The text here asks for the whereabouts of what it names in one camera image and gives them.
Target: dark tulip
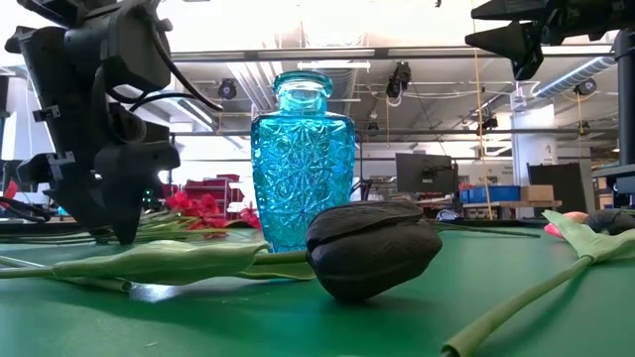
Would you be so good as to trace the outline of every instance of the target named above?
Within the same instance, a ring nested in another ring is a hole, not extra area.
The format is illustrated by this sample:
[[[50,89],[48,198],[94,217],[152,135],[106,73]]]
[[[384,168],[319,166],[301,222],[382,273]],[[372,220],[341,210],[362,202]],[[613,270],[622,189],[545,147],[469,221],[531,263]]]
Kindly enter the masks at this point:
[[[608,232],[610,235],[635,229],[635,218],[620,209],[600,209],[589,214],[584,223],[595,233]]]
[[[443,243],[410,202],[355,202],[327,209],[307,233],[309,264],[335,298],[372,298],[418,277]]]

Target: green tabletop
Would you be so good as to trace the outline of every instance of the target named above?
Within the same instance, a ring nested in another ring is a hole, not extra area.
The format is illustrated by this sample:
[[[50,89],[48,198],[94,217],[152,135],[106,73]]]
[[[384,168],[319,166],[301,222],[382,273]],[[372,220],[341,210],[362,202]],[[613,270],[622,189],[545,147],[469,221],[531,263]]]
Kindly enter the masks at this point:
[[[336,303],[318,282],[212,279],[141,286],[130,296],[43,279],[0,281],[3,356],[420,356],[497,303],[568,268],[555,238],[442,233],[418,279],[365,305]],[[37,263],[116,246],[12,247]],[[635,336],[635,262],[592,267],[515,316],[476,356],[627,356]]]

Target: cardboard box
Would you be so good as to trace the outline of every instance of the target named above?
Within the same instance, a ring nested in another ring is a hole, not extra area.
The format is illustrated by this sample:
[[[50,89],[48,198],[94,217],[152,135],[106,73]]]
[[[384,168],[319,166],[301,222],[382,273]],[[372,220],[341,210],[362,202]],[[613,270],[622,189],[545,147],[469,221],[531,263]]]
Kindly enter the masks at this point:
[[[531,184],[520,188],[520,200],[526,202],[551,202],[554,187],[550,184]]]

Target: green leaf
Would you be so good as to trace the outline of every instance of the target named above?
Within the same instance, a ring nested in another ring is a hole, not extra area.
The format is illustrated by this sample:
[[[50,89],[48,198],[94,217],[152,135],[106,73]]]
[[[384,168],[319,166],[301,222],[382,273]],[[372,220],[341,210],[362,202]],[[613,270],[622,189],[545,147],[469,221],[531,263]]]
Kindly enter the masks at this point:
[[[590,257],[596,264],[609,259],[635,257],[635,229],[609,236],[595,233],[589,226],[573,222],[551,210],[546,210],[543,215],[558,227],[579,258]]]
[[[313,268],[309,263],[281,263],[252,265],[244,271],[235,275],[238,278],[251,280],[269,279],[293,279],[298,281],[309,281],[316,278]]]
[[[187,285],[213,277],[236,276],[247,270],[265,242],[205,246],[155,241],[127,252],[53,265],[56,278],[120,278],[130,282]]]

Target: ceiling light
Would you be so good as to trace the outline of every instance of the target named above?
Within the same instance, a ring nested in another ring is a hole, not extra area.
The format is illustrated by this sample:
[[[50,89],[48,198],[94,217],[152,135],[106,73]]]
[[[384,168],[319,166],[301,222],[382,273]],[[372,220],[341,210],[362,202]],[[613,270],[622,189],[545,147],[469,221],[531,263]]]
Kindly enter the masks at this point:
[[[369,69],[370,62],[363,61],[312,61],[312,62],[299,62],[299,69]]]

